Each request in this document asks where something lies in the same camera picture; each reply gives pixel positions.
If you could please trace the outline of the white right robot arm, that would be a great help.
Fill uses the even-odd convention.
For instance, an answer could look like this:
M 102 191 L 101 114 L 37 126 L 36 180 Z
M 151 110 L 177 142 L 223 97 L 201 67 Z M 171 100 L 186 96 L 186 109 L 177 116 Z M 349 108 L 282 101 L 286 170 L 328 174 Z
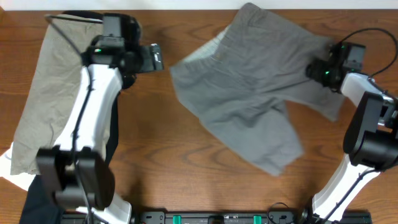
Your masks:
M 339 42 L 328 60 L 316 59 L 307 77 L 347 97 L 356 111 L 343 140 L 343 159 L 326 186 L 316 193 L 298 223 L 371 223 L 369 212 L 348 212 L 361 189 L 397 166 L 397 98 L 361 73 L 365 46 Z

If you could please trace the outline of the grey shorts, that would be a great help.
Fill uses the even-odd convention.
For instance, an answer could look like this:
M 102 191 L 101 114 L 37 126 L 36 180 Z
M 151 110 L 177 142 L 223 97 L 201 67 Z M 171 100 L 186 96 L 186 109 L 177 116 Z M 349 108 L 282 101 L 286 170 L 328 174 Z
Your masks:
M 309 79 L 306 68 L 332 45 L 252 3 L 214 39 L 170 68 L 179 102 L 224 145 L 270 175 L 303 154 L 286 102 L 330 121 L 343 96 Z

